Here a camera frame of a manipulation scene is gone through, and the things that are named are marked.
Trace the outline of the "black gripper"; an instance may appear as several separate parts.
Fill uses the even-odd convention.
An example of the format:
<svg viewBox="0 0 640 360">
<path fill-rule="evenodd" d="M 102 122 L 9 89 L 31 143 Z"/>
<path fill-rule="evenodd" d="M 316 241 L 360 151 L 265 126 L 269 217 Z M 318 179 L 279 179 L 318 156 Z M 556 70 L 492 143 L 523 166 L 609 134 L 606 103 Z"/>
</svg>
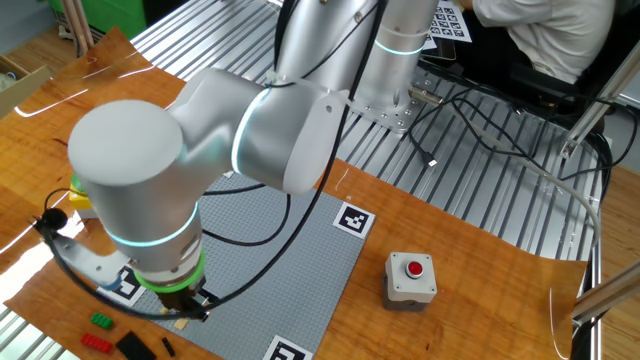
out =
<svg viewBox="0 0 640 360">
<path fill-rule="evenodd" d="M 171 293 L 158 293 L 157 296 L 163 306 L 176 312 L 190 312 L 201 310 L 209 303 L 209 292 L 202 288 L 204 284 L 192 284 L 184 289 Z"/>
</svg>

